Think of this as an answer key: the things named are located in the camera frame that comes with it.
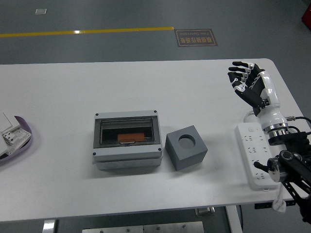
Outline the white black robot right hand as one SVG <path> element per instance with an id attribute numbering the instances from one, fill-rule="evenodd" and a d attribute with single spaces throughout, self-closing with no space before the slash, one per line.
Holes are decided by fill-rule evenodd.
<path id="1" fill-rule="evenodd" d="M 280 112 L 280 102 L 270 74 L 255 63 L 232 62 L 228 77 L 234 92 L 253 108 L 266 133 L 288 133 L 288 122 Z"/>

